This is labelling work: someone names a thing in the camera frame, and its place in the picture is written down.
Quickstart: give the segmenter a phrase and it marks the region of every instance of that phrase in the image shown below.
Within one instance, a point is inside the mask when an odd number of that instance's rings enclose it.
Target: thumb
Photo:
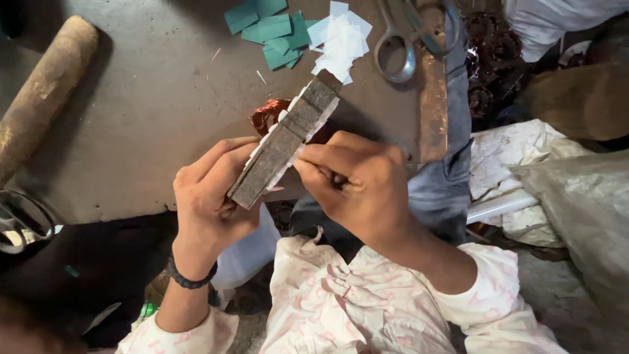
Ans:
[[[301,182],[306,190],[319,202],[323,211],[328,214],[334,213],[345,201],[345,197],[339,190],[334,189],[330,179],[323,174],[314,164],[297,159],[294,164],[301,177]]]

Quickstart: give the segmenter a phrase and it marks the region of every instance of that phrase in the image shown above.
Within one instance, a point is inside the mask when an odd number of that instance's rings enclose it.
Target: white shirt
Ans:
[[[273,308],[261,354],[455,353],[447,321],[467,335],[468,354],[566,353],[518,295],[518,257],[497,247],[459,246],[474,258],[472,288],[447,295],[418,271],[364,246],[346,264],[319,237],[282,238],[270,283]],[[238,317],[211,308],[186,333],[167,333],[155,316],[119,345],[125,354],[224,353]]]

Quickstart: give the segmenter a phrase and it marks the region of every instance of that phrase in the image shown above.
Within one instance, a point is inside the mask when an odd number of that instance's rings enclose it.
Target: wooden handle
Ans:
[[[80,16],[61,27],[0,121],[0,186],[40,144],[97,46],[98,31]]]

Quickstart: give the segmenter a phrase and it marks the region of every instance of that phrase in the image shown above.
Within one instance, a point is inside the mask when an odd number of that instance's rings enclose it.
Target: copper wire scrap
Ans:
[[[280,112],[288,110],[290,104],[291,100],[272,98],[264,106],[256,109],[249,120],[258,134],[265,136],[269,133],[271,126],[278,122]]]

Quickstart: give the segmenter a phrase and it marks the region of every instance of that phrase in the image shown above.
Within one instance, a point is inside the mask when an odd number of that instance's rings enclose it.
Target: metal scissors handle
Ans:
[[[380,40],[376,43],[376,50],[374,51],[374,55],[376,57],[376,66],[382,76],[385,79],[392,83],[405,83],[413,78],[415,74],[415,70],[417,68],[417,58],[415,56],[415,50],[413,47],[413,42],[417,39],[420,39],[426,46],[426,49],[434,55],[435,57],[443,57],[450,53],[452,49],[456,46],[459,41],[459,30],[460,30],[460,21],[457,16],[454,8],[449,5],[448,0],[443,0],[443,5],[445,6],[445,13],[450,18],[450,22],[452,22],[452,30],[454,31],[454,40],[450,45],[446,45],[445,47],[439,46],[437,41],[432,37],[433,29],[427,28],[427,26],[421,20],[421,16],[417,13],[417,10],[411,4],[411,0],[405,0],[404,2],[404,12],[406,13],[406,17],[409,22],[415,29],[413,33],[405,35],[401,33],[395,26],[395,22],[393,20],[393,16],[391,14],[391,10],[389,9],[389,5],[387,0],[378,0],[378,5],[380,5],[380,10],[384,17],[384,22],[387,26],[387,30],[384,32]],[[380,49],[381,47],[390,42],[391,39],[398,38],[404,43],[404,51],[406,60],[404,61],[404,65],[398,72],[390,73],[385,72],[380,65]]]

